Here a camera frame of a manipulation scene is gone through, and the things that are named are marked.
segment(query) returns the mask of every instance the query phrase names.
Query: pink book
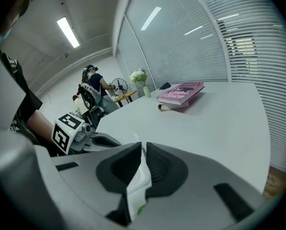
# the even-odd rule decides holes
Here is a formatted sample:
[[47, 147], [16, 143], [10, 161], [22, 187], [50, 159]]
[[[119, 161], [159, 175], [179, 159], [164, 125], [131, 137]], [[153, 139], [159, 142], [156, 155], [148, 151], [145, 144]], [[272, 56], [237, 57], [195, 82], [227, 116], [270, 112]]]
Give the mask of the pink book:
[[203, 87], [204, 82], [185, 82], [159, 95], [157, 99], [159, 102], [182, 105], [193, 95], [200, 92]]

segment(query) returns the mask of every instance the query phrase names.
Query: ceiling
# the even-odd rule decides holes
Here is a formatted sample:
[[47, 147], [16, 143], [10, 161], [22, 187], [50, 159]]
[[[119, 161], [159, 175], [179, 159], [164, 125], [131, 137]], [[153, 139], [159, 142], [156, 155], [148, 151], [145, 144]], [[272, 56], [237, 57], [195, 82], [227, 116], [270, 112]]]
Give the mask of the ceiling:
[[[71, 63], [108, 48], [117, 0], [33, 0], [1, 49], [20, 62], [36, 92]], [[57, 21], [66, 16], [80, 46], [73, 48]]]

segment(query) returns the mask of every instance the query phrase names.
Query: fluorescent light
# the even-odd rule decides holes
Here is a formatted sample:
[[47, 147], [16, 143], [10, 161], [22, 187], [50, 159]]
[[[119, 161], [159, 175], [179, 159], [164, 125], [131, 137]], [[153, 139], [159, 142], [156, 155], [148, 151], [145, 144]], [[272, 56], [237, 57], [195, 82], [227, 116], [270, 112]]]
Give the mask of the fluorescent light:
[[150, 16], [148, 17], [148, 19], [146, 20], [145, 24], [143, 25], [141, 31], [145, 31], [147, 26], [150, 24], [150, 22], [153, 20], [153, 18], [157, 15], [157, 13], [161, 10], [160, 7], [156, 7], [152, 13], [150, 14]]
[[59, 25], [59, 27], [61, 28], [62, 32], [65, 34], [65, 36], [67, 37], [67, 39], [70, 41], [71, 45], [76, 48], [78, 47], [80, 44], [78, 43], [74, 33], [72, 32], [66, 17], [63, 17], [62, 19], [57, 21], [57, 24]]
[[197, 27], [197, 28], [195, 28], [195, 29], [189, 31], [188, 33], [184, 34], [184, 36], [186, 36], [186, 35], [192, 33], [193, 31], [196, 31], [196, 30], [198, 30], [198, 29], [200, 29], [200, 28], [202, 28], [202, 27], [203, 27], [203, 26], [201, 25], [201, 26], [199, 26], [199, 27]]
[[204, 39], [204, 38], [210, 37], [210, 36], [213, 36], [213, 34], [211, 34], [211, 35], [209, 35], [209, 36], [204, 36], [204, 37], [202, 37], [201, 39]]
[[236, 30], [236, 29], [237, 29], [237, 28], [228, 29], [227, 32], [228, 32], [228, 31], [233, 31], [233, 30]]
[[229, 16], [226, 16], [226, 17], [223, 17], [223, 18], [219, 18], [219, 19], [217, 19], [217, 20], [218, 20], [218, 21], [222, 21], [222, 20], [224, 20], [224, 19], [228, 19], [228, 18], [235, 17], [235, 16], [238, 16], [238, 15], [239, 15], [239, 14], [236, 13], [236, 14], [229, 15]]

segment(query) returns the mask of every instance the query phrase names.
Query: electric fan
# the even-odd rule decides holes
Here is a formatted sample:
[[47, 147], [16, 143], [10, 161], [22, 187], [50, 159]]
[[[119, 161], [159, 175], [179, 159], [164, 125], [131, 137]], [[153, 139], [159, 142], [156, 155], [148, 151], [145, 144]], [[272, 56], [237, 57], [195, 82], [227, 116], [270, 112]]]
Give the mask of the electric fan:
[[116, 87], [115, 93], [118, 94], [118, 96], [122, 96], [128, 91], [128, 85], [125, 80], [123, 79], [114, 79], [112, 81], [112, 84]]

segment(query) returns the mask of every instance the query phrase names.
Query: person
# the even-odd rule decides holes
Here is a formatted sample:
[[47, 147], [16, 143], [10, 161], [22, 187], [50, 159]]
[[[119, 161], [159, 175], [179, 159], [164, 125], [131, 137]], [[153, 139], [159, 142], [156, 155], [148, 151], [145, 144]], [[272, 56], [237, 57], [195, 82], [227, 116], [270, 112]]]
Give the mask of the person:
[[109, 114], [118, 109], [118, 106], [108, 96], [105, 90], [114, 91], [115, 87], [108, 85], [103, 77], [96, 73], [96, 68], [93, 65], [88, 65], [82, 73], [82, 83], [89, 84], [92, 88], [93, 96], [99, 107]]
[[[7, 37], [13, 25], [16, 23], [18, 18], [26, 12], [28, 6], [29, 0], [21, 0], [15, 3], [15, 5], [11, 8], [0, 28], [0, 42]], [[43, 103], [29, 89], [23, 76], [21, 65], [17, 60], [10, 59], [1, 50], [0, 60], [26, 94], [15, 114], [10, 130], [23, 134], [29, 140], [31, 140], [34, 145], [45, 146], [51, 156], [56, 155], [59, 153], [59, 149], [55, 147], [53, 141], [51, 140], [53, 126], [39, 111], [39, 108]]]

